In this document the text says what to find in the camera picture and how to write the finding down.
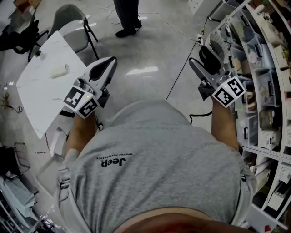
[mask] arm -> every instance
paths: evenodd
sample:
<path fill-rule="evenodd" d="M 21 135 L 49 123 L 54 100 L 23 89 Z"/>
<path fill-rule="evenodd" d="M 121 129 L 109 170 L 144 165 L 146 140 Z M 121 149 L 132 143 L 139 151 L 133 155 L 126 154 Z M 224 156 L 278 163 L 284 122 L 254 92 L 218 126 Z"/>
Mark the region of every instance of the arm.
<path fill-rule="evenodd" d="M 224 108 L 217 100 L 212 99 L 211 134 L 216 140 L 238 150 L 236 126 L 229 108 Z"/>
<path fill-rule="evenodd" d="M 94 137 L 95 133 L 96 129 L 94 113 L 88 116 L 86 119 L 83 119 L 76 114 L 66 145 L 65 154 L 67 155 L 70 149 L 76 149 L 77 151 L 81 152 L 87 143 L 91 140 L 91 138 Z"/>

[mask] jeep logo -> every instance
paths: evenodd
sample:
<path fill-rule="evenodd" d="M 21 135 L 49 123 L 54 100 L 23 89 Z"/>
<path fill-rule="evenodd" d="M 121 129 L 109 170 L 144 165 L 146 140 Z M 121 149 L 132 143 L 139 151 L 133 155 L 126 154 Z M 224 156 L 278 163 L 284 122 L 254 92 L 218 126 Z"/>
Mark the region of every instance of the jeep logo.
<path fill-rule="evenodd" d="M 106 159 L 105 161 L 101 163 L 101 166 L 106 167 L 111 164 L 119 164 L 119 166 L 122 166 L 122 161 L 126 161 L 126 159 L 125 158 L 121 158 L 121 159 L 115 158 L 115 159 L 110 159 L 110 160 Z"/>

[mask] tiled floor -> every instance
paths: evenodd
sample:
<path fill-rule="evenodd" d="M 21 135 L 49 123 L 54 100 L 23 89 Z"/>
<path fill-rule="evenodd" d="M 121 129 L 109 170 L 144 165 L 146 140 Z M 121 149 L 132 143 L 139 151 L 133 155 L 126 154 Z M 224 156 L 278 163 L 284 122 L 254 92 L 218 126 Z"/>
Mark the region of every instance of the tiled floor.
<path fill-rule="evenodd" d="M 118 39 L 115 33 L 121 30 L 121 25 L 111 24 L 119 22 L 116 12 L 113 11 L 106 20 L 108 10 L 101 9 L 109 6 L 110 10 L 114 10 L 113 1 L 42 0 L 35 14 L 36 19 L 40 21 L 40 30 L 51 26 L 54 12 L 66 3 L 76 4 L 86 15 L 91 15 L 90 24 L 96 23 L 92 30 L 100 40 L 95 44 L 99 57 L 116 56 L 118 59 L 117 70 L 108 86 L 111 97 L 104 109 L 96 111 L 101 122 L 113 117 L 132 102 L 151 98 L 166 99 L 195 43 L 171 28 L 167 22 L 189 38 L 196 38 L 206 19 L 194 17 L 187 0 L 140 0 L 142 28 L 135 36 Z M 207 22 L 205 35 L 216 25 L 214 22 Z M 191 56 L 198 56 L 198 51 L 199 46 L 196 45 Z M 90 46 L 78 55 L 86 65 L 94 61 Z M 15 84 L 27 65 L 26 58 L 27 55 L 6 51 L 0 68 L 1 88 L 7 84 L 10 105 L 15 107 L 21 105 Z M 168 96 L 167 101 L 187 118 L 190 113 L 203 114 L 211 111 L 211 101 L 202 101 L 197 90 L 199 83 L 198 77 L 187 62 Z M 34 181 L 40 167 L 50 158 L 46 138 L 40 140 L 37 137 L 25 110 L 20 115 L 14 111 L 1 111 L 4 115 L 0 123 L 2 144 L 6 146 L 13 146 L 14 142 L 26 144 L 26 155 L 31 165 L 31 170 L 26 176 L 40 191 L 35 211 L 38 214 L 48 211 L 47 219 L 62 226 L 55 212 L 53 200 Z M 72 119 L 58 116 L 47 131 L 48 144 L 50 145 L 57 127 L 68 132 L 71 124 Z M 196 117 L 193 125 L 210 131 L 211 117 Z"/>

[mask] person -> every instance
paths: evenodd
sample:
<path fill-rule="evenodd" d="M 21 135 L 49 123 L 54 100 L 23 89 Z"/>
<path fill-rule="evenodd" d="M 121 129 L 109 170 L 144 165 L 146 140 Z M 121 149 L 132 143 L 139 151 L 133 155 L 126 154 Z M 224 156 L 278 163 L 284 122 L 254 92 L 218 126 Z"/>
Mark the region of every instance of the person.
<path fill-rule="evenodd" d="M 244 233 L 255 186 L 229 108 L 213 100 L 210 134 L 155 100 L 97 134 L 93 114 L 76 115 L 56 199 L 72 232 Z"/>
<path fill-rule="evenodd" d="M 138 19 L 139 0 L 114 0 L 117 15 L 121 21 L 123 30 L 116 33 L 119 38 L 134 35 L 136 28 L 141 28 L 141 21 Z"/>

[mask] black shoe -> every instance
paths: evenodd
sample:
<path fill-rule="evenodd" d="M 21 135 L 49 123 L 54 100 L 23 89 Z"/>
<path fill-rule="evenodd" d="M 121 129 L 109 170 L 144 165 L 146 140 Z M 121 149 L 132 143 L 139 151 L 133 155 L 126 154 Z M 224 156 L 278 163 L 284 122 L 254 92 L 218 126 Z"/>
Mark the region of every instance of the black shoe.
<path fill-rule="evenodd" d="M 118 38 L 124 38 L 124 37 L 127 37 L 129 35 L 134 35 L 135 33 L 136 33 L 136 30 L 132 27 L 132 28 L 123 29 L 123 30 L 117 32 L 116 36 Z"/>
<path fill-rule="evenodd" d="M 135 24 L 134 24 L 135 28 L 141 28 L 141 22 L 138 20 Z"/>

